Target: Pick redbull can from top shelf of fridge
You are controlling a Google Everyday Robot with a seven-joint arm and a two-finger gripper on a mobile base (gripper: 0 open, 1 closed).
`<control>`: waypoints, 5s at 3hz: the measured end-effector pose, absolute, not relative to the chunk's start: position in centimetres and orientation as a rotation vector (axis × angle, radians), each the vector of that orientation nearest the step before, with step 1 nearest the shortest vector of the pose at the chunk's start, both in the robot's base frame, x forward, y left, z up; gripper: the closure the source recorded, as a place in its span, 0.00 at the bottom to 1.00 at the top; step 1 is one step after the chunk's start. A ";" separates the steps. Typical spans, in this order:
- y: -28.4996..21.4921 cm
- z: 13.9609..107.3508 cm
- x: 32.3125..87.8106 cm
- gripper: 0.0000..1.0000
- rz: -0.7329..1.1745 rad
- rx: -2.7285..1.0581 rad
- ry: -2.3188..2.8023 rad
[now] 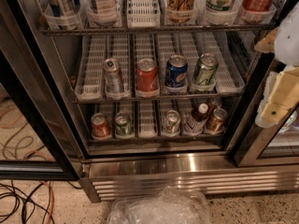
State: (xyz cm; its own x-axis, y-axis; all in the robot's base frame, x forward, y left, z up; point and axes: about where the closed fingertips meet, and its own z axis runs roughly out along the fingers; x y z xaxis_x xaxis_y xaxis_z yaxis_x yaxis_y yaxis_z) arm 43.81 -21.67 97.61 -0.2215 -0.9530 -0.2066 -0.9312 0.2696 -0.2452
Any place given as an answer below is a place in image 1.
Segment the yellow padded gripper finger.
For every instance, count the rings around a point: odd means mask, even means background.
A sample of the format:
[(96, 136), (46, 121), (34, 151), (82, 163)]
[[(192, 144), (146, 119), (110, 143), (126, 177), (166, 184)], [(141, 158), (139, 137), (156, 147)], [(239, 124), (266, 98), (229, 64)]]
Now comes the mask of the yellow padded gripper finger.
[(263, 90), (255, 124), (261, 128), (277, 125), (299, 103), (299, 67), (271, 71)]
[(254, 46), (254, 49), (261, 53), (273, 53), (274, 42), (277, 36), (277, 32), (278, 32), (278, 28), (273, 29), (262, 40), (257, 42), (257, 44)]

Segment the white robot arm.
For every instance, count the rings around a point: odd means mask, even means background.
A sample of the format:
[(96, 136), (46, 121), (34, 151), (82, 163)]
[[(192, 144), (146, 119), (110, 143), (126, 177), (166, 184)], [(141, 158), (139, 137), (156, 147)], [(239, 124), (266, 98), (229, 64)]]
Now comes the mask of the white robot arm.
[(274, 53), (275, 59), (286, 65), (281, 72), (270, 73), (259, 104), (255, 123), (269, 128), (278, 124), (299, 102), (299, 2), (254, 49)]

